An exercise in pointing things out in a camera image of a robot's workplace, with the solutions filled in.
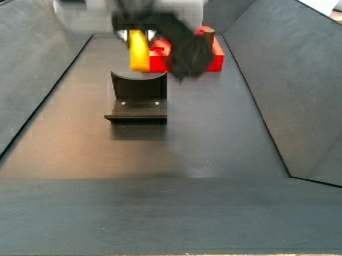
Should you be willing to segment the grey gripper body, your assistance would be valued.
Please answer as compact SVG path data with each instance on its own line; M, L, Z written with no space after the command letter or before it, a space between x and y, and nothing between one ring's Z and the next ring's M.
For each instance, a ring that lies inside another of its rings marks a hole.
M72 32L112 33L110 19L116 14L133 17L151 12L172 13L196 30L203 22L208 0L52 0L56 18Z

